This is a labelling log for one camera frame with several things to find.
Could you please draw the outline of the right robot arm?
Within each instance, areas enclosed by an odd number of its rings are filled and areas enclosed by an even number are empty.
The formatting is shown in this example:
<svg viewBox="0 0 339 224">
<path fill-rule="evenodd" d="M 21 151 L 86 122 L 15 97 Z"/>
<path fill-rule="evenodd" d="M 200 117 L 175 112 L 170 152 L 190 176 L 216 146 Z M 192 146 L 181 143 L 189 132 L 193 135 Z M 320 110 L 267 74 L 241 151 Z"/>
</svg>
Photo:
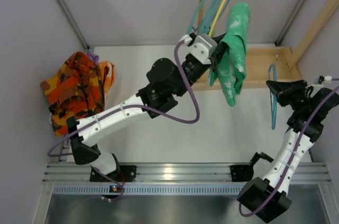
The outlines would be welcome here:
<svg viewBox="0 0 339 224">
<path fill-rule="evenodd" d="M 281 107 L 290 106 L 292 115 L 283 142 L 269 170 L 261 177 L 248 181 L 237 196 L 239 213 L 248 218 L 257 216 L 269 223 L 285 213 L 292 202 L 289 185 L 304 154 L 323 132 L 322 121 L 338 106 L 338 88 L 330 89 L 304 80 L 294 82 L 266 81 L 270 93 Z"/>
</svg>

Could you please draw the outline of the blue hanger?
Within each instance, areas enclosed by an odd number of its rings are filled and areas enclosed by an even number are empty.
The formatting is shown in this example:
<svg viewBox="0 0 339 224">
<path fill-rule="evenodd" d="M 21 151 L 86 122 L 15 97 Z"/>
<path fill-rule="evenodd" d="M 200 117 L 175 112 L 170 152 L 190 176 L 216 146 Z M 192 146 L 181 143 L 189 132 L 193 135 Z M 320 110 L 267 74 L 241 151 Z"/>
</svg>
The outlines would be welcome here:
<svg viewBox="0 0 339 224">
<path fill-rule="evenodd" d="M 276 55 L 275 62 L 270 64 L 268 69 L 268 78 L 272 81 L 277 81 L 276 62 L 278 61 L 278 55 Z M 271 108 L 271 129 L 276 127 L 276 114 L 277 114 L 277 100 L 274 94 L 270 92 L 270 108 Z"/>
</svg>

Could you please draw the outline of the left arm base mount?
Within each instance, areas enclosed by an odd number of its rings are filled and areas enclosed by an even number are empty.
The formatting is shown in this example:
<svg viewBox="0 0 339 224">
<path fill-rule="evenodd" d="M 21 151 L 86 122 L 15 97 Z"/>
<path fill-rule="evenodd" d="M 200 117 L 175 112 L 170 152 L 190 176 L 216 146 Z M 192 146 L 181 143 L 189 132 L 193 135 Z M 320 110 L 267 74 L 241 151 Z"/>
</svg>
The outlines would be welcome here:
<svg viewBox="0 0 339 224">
<path fill-rule="evenodd" d="M 106 174 L 107 177 L 116 182 L 133 182 L 136 178 L 137 166 L 135 165 L 120 165 L 116 171 Z M 93 167 L 90 173 L 90 182 L 109 182 L 107 178 L 99 174 Z"/>
</svg>

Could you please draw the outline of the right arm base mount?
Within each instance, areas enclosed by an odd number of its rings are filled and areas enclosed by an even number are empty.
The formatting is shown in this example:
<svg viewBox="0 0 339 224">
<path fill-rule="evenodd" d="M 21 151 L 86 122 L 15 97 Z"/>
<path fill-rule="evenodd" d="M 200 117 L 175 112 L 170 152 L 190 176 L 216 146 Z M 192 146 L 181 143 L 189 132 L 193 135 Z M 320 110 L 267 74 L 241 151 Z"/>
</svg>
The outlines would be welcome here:
<svg viewBox="0 0 339 224">
<path fill-rule="evenodd" d="M 247 165 L 231 165 L 231 180 L 233 182 L 248 182 L 253 178 L 254 169 L 250 164 Z"/>
</svg>

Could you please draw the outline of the yellow hanger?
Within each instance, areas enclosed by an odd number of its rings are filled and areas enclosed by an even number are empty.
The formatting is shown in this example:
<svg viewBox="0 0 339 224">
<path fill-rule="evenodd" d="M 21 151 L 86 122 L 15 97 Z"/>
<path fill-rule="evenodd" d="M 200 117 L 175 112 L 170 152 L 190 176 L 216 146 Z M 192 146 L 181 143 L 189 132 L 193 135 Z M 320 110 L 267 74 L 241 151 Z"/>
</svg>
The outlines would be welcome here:
<svg viewBox="0 0 339 224">
<path fill-rule="evenodd" d="M 228 0 L 222 0 L 219 7 L 218 7 L 218 10 L 215 14 L 215 16 L 213 17 L 213 22 L 210 26 L 210 30 L 209 30 L 209 37 L 213 37 L 214 36 L 214 32 L 215 32 L 215 28 L 216 28 L 216 25 L 217 25 L 217 22 L 222 14 L 222 11 L 224 9 L 224 7 L 226 7 L 226 3 L 227 3 Z"/>
</svg>

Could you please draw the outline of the orange camouflage trousers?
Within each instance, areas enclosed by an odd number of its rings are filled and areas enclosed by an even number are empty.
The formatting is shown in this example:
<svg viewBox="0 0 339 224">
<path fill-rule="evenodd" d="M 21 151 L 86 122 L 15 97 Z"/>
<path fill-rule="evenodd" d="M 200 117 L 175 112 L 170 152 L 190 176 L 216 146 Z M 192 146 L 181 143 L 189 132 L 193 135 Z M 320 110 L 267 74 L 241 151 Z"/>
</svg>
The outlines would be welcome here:
<svg viewBox="0 0 339 224">
<path fill-rule="evenodd" d="M 72 54 L 53 77 L 40 87 L 50 106 L 51 126 L 56 136 L 68 134 L 67 119 L 90 117 L 104 110 L 103 76 L 87 54 Z"/>
</svg>

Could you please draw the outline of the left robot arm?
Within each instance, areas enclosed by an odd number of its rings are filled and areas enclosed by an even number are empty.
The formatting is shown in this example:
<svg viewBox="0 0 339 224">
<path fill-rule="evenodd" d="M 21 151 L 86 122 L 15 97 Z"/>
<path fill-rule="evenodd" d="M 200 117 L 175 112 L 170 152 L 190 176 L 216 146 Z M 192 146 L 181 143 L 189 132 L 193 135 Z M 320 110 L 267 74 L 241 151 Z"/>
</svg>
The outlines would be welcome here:
<svg viewBox="0 0 339 224">
<path fill-rule="evenodd" d="M 106 136 L 139 120 L 164 116 L 184 124 L 194 124 L 200 118 L 200 109 L 192 85 L 208 70 L 215 69 L 226 51 L 226 44 L 190 42 L 189 54 L 180 62 L 178 51 L 184 45 L 180 41 L 174 48 L 174 61 L 159 58 L 147 73 L 148 85 L 113 108 L 87 118 L 67 120 L 68 138 L 76 165 L 89 164 L 101 175 L 118 174 L 119 162 L 113 153 L 99 147 Z M 195 109 L 195 118 L 185 120 L 168 112 L 177 106 L 176 97 L 188 93 Z"/>
</svg>

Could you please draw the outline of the green trousers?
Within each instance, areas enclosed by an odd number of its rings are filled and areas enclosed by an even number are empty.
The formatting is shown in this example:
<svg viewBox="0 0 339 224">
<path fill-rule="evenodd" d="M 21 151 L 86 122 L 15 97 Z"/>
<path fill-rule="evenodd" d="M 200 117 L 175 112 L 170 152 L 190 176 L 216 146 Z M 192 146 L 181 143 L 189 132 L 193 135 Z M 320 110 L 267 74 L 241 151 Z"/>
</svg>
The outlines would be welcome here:
<svg viewBox="0 0 339 224">
<path fill-rule="evenodd" d="M 208 84 L 213 86 L 218 80 L 222 93 L 229 106 L 236 105 L 236 97 L 241 93 L 246 79 L 247 34 L 251 21 L 251 10 L 248 4 L 235 4 L 228 15 L 226 35 L 221 43 L 226 50 L 217 71 L 210 71 Z"/>
</svg>

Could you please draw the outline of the purple trousers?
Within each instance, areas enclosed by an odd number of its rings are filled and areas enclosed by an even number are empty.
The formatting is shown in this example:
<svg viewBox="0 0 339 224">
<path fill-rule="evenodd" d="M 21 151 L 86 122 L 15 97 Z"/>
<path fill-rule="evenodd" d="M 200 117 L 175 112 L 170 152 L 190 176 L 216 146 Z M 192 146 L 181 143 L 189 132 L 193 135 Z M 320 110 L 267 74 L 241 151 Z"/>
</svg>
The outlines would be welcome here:
<svg viewBox="0 0 339 224">
<path fill-rule="evenodd" d="M 100 56 L 91 52 L 91 51 L 88 51 L 86 52 L 87 56 L 94 62 L 94 63 L 98 63 L 99 62 L 99 59 L 100 59 Z"/>
</svg>

